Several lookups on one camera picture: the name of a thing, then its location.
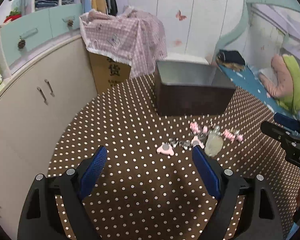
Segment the cardboard box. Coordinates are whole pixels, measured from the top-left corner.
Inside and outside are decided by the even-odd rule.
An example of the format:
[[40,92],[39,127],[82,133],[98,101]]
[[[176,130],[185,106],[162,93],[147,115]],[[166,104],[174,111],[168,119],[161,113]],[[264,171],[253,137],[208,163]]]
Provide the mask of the cardboard box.
[[99,94],[106,92],[108,88],[126,81],[130,76],[129,65],[114,62],[111,58],[89,52],[89,58]]

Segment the drawer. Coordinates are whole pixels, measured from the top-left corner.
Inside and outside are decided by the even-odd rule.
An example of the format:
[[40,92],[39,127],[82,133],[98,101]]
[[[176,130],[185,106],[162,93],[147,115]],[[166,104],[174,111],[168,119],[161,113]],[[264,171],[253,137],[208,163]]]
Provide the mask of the drawer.
[[[52,36],[57,37],[63,33],[79,28],[79,16],[82,4],[67,4],[49,9]],[[73,21],[73,26],[68,26],[68,21]]]
[[[18,49],[20,36],[26,41],[23,49]],[[25,15],[2,27],[1,43],[7,65],[49,39],[52,39],[52,33],[48,9]]]

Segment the pink butterfly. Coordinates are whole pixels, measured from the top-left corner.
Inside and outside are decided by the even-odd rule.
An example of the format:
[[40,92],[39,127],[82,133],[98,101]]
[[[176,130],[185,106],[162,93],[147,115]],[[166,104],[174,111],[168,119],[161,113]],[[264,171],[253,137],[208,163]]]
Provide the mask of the pink butterfly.
[[179,21],[183,21],[187,17],[184,15],[181,15],[181,11],[179,10],[178,13],[176,14],[176,18],[179,19]]

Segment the pink clip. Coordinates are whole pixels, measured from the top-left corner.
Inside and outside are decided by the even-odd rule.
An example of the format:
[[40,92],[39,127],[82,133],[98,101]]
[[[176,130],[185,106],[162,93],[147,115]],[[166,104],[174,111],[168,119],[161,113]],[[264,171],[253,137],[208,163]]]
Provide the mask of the pink clip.
[[170,155],[173,156],[174,155],[174,151],[172,149],[172,146],[170,144],[162,144],[158,149],[157,149],[157,153],[162,153],[164,155]]
[[190,130],[194,133],[197,134],[200,132],[200,128],[199,125],[197,124],[197,122],[191,122],[190,123]]
[[193,137],[193,139],[192,139],[192,141],[191,141],[191,144],[193,145],[193,147],[194,147],[194,146],[197,146],[197,145],[200,145],[200,147],[201,147],[202,149],[204,149],[204,144],[198,139],[197,136],[194,136],[194,137]]
[[235,135],[230,133],[230,131],[228,129],[225,129],[224,132],[222,133],[222,135],[226,138],[229,139],[232,143],[235,140]]
[[237,136],[237,140],[238,140],[238,142],[242,142],[242,141],[243,141],[243,135],[242,135],[242,134],[239,134],[239,135]]

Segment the dark brown box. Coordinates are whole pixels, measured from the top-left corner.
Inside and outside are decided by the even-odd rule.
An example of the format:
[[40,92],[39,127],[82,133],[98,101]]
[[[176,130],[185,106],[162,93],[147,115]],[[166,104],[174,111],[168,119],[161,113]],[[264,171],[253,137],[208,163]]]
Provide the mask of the dark brown box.
[[154,77],[159,115],[223,114],[236,89],[211,65],[157,61]]

